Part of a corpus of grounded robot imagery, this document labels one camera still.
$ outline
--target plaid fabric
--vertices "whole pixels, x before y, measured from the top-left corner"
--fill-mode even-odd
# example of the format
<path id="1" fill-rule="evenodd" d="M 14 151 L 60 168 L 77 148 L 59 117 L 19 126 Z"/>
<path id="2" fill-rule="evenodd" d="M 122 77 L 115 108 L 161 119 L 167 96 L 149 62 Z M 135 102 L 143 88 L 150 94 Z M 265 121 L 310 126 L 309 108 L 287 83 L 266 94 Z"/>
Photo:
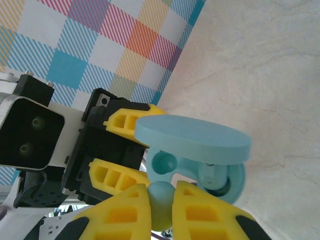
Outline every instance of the plaid fabric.
<path id="1" fill-rule="evenodd" d="M 205 0 L 0 0 L 0 72 L 29 70 L 84 110 L 102 87 L 157 104 Z M 11 168 L 0 168 L 10 184 Z"/>

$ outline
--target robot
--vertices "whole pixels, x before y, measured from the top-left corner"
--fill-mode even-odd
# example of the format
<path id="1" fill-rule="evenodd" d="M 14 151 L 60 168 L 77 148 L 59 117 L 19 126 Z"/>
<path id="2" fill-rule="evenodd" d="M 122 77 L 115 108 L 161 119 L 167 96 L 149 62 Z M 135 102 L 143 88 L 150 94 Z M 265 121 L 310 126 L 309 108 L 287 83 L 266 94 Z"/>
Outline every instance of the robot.
<path id="1" fill-rule="evenodd" d="M 249 136 L 102 88 L 85 111 L 53 93 L 29 71 L 0 73 L 0 165 L 19 170 L 1 209 L 2 240 L 147 240 L 171 227 L 176 240 L 270 239 L 231 205 Z M 89 206 L 44 218 L 74 195 Z"/>

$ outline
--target light blue plastic toy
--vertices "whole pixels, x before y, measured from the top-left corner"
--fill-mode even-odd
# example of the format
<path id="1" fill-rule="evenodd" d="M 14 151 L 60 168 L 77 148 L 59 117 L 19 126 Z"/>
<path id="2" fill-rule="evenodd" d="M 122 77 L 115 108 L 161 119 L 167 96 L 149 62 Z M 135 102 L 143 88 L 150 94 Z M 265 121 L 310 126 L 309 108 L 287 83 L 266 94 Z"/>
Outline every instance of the light blue plastic toy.
<path id="1" fill-rule="evenodd" d="M 176 115 L 153 115 L 136 121 L 135 138 L 149 145 L 149 180 L 170 183 L 174 174 L 197 182 L 208 193 L 233 204 L 245 184 L 243 163 L 251 138 L 230 127 Z"/>

